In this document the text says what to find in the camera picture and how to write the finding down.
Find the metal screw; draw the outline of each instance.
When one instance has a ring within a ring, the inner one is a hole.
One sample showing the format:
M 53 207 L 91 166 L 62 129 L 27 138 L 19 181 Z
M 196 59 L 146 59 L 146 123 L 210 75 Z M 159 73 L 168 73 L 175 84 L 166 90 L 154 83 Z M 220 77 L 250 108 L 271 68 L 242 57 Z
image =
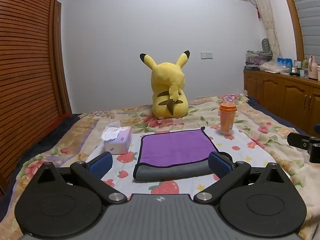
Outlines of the metal screw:
M 212 195 L 208 192 L 200 192 L 197 194 L 197 198 L 206 201 L 212 199 Z
M 112 201 L 120 201 L 120 200 L 123 200 L 124 199 L 124 195 L 122 193 L 119 193 L 119 192 L 115 192 L 115 193 L 111 193 L 109 195 L 109 198 L 112 200 Z

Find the pink bottle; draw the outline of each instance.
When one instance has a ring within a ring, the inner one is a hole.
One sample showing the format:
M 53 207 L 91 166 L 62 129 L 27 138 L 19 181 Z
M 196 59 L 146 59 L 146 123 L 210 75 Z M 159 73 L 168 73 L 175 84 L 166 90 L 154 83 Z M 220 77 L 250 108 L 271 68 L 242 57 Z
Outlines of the pink bottle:
M 318 64 L 314 56 L 310 57 L 308 68 L 308 78 L 318 80 Z

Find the light switch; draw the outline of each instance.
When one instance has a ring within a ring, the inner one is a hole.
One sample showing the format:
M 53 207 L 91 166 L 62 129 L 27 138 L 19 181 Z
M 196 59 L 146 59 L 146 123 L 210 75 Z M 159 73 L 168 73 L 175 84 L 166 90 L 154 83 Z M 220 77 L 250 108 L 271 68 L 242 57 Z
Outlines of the light switch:
M 207 53 L 206 52 L 201 52 L 201 59 L 207 58 Z

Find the pikachu ear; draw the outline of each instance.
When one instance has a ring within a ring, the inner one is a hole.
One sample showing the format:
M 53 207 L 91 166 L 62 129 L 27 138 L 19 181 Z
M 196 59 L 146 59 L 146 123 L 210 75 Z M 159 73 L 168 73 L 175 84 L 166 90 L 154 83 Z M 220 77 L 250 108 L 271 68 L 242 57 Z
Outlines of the pikachu ear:
M 155 67 L 157 64 L 155 63 L 155 61 L 152 59 L 152 57 L 150 57 L 147 54 L 141 53 L 140 54 L 140 59 L 142 60 L 142 62 L 144 64 L 146 64 L 151 70 L 153 69 L 153 67 Z
M 190 51 L 186 50 L 178 58 L 176 65 L 178 65 L 180 68 L 182 68 L 185 65 L 185 63 L 187 63 L 189 57 L 190 57 Z

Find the purple towel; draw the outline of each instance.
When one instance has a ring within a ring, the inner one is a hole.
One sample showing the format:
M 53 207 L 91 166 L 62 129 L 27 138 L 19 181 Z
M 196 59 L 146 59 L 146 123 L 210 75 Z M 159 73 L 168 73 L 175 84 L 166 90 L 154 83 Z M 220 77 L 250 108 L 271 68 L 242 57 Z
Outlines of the purple towel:
M 211 152 L 217 149 L 204 133 L 204 127 L 146 135 L 141 139 L 133 177 L 152 180 L 208 174 L 211 171 L 207 160 Z

